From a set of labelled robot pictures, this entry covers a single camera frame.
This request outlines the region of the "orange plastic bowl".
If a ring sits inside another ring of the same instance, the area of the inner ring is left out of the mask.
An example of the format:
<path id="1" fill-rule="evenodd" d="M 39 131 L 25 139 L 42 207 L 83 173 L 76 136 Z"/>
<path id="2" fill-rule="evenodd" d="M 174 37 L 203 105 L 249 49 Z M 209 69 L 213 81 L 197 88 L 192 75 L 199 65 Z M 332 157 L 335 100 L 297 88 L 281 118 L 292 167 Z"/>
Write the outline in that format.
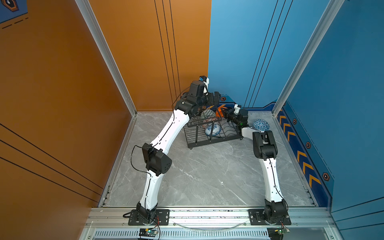
<path id="1" fill-rule="evenodd" d="M 215 112 L 217 118 L 223 118 L 224 113 L 226 112 L 227 109 L 228 108 L 226 107 L 226 105 L 223 104 L 223 105 L 219 105 L 218 107 L 214 107 L 213 111 Z"/>

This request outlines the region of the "green patterned ceramic bowl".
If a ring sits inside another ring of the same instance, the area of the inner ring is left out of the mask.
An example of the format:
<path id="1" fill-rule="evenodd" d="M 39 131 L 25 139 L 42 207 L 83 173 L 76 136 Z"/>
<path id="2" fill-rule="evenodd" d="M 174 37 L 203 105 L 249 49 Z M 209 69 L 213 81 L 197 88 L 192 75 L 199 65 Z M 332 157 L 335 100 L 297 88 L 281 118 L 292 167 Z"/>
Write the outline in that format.
<path id="1" fill-rule="evenodd" d="M 201 113 L 201 120 L 203 121 L 214 121 L 216 119 L 216 112 L 212 109 L 206 109 Z"/>

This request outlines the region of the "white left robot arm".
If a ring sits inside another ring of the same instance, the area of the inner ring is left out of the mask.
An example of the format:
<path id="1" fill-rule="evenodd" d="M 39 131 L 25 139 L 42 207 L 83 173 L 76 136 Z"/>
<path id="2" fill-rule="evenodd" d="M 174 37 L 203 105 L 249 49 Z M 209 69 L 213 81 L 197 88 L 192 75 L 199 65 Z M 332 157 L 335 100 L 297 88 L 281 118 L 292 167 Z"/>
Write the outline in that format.
<path id="1" fill-rule="evenodd" d="M 151 224 L 156 218 L 158 193 L 165 173 L 170 169 L 172 160 L 168 157 L 169 150 L 189 120 L 197 116 L 206 106 L 217 106 L 221 95 L 208 91 L 209 78 L 200 76 L 193 81 L 189 91 L 177 101 L 167 124 L 158 136 L 150 143 L 141 147 L 146 164 L 146 184 L 142 198 L 133 211 L 136 218 Z"/>

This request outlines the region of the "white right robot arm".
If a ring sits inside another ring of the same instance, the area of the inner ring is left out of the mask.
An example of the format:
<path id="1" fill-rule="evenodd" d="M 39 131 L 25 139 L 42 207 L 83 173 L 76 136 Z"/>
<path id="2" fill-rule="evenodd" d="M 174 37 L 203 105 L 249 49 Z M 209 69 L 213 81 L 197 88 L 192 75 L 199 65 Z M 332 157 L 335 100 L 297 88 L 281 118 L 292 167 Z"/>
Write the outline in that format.
<path id="1" fill-rule="evenodd" d="M 291 225 L 289 206 L 283 197 L 277 174 L 278 147 L 273 132 L 265 127 L 250 127 L 248 111 L 237 104 L 232 109 L 224 110 L 223 116 L 227 122 L 237 126 L 242 138 L 253 141 L 254 155 L 262 167 L 266 189 L 265 207 L 261 213 L 255 213 L 253 218 L 268 225 Z"/>

